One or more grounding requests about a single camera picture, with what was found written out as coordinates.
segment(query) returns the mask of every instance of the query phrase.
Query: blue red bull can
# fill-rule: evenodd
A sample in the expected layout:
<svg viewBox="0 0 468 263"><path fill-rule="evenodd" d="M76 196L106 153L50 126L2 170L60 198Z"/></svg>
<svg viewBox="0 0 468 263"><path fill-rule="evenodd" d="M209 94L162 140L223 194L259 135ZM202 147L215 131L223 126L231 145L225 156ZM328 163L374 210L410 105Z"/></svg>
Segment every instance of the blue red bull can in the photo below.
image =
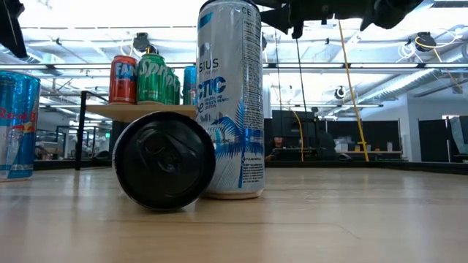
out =
<svg viewBox="0 0 468 263"><path fill-rule="evenodd" d="M186 66L184 70L184 105L197 105L197 68Z"/></svg>
<svg viewBox="0 0 468 263"><path fill-rule="evenodd" d="M39 93L39 79L0 71L0 180L32 176Z"/></svg>

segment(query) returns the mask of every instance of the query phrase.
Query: wooden surface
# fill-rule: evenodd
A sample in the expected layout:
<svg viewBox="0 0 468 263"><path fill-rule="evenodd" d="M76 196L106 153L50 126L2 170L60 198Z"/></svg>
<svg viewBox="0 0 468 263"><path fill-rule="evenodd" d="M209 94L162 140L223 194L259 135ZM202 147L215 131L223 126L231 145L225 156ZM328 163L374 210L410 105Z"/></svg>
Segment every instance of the wooden surface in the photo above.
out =
<svg viewBox="0 0 468 263"><path fill-rule="evenodd" d="M158 111L171 111L180 113L190 118L195 118L195 106L189 105L163 105L163 104L112 104L112 105L87 105L86 111L113 119L114 121L132 122L144 115Z"/></svg>
<svg viewBox="0 0 468 263"><path fill-rule="evenodd" d="M129 200L110 169L0 183L0 262L462 263L468 177L267 169L258 199L177 213Z"/></svg>

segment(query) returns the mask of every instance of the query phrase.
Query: black partition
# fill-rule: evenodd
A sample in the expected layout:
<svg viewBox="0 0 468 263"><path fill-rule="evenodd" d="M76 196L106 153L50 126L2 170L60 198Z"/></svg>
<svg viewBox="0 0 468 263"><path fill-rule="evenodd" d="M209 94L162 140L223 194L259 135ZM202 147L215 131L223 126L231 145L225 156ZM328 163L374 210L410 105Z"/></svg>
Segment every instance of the black partition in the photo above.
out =
<svg viewBox="0 0 468 263"><path fill-rule="evenodd" d="M385 151L388 142L392 143L392 151L401 150L398 121L363 121L363 132L372 150Z"/></svg>
<svg viewBox="0 0 468 263"><path fill-rule="evenodd" d="M421 161L449 162L445 120L419 121Z"/></svg>

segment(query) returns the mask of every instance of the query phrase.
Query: can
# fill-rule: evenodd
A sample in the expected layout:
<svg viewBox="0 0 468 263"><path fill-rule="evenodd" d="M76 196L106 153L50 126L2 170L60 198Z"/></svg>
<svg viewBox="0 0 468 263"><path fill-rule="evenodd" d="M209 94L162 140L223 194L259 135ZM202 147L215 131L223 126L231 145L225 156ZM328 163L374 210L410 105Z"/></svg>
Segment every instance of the can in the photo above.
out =
<svg viewBox="0 0 468 263"><path fill-rule="evenodd" d="M197 105L197 67L186 66L184 70L184 87L182 89L184 105Z"/></svg>
<svg viewBox="0 0 468 263"><path fill-rule="evenodd" d="M168 74L162 56L152 53L143 55L138 64L137 104L165 104Z"/></svg>
<svg viewBox="0 0 468 263"><path fill-rule="evenodd" d="M178 76L175 75L175 85L174 85L174 105L181 104L181 81L178 79Z"/></svg>
<svg viewBox="0 0 468 263"><path fill-rule="evenodd" d="M175 85L176 85L176 76L174 75L174 69L167 67L166 105L174 105Z"/></svg>
<svg viewBox="0 0 468 263"><path fill-rule="evenodd" d="M113 150L113 168L125 193L152 210L195 201L211 182L214 146L190 117L155 112L132 122Z"/></svg>
<svg viewBox="0 0 468 263"><path fill-rule="evenodd" d="M40 80L0 71L0 180L32 176Z"/></svg>
<svg viewBox="0 0 468 263"><path fill-rule="evenodd" d="M137 102L137 60L131 56L115 56L110 66L109 103Z"/></svg>
<svg viewBox="0 0 468 263"><path fill-rule="evenodd" d="M258 197L265 187L261 33L251 1L207 1L201 8L197 121L216 149L209 197Z"/></svg>

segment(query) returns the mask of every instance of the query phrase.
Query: green sprite can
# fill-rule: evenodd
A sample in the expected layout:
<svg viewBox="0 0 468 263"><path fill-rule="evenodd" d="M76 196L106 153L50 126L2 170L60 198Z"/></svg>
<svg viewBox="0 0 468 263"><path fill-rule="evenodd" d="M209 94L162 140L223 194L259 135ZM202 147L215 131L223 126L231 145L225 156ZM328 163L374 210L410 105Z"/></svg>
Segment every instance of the green sprite can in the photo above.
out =
<svg viewBox="0 0 468 263"><path fill-rule="evenodd" d="M176 79L174 75L174 69L167 68L167 79L166 79L166 104L174 105L174 86L176 85Z"/></svg>
<svg viewBox="0 0 468 263"><path fill-rule="evenodd" d="M138 63L137 104L166 103L166 79L169 70L164 58L145 54Z"/></svg>
<svg viewBox="0 0 468 263"><path fill-rule="evenodd" d="M181 104L181 81L178 79L178 76L175 76L175 86L174 86L174 104Z"/></svg>

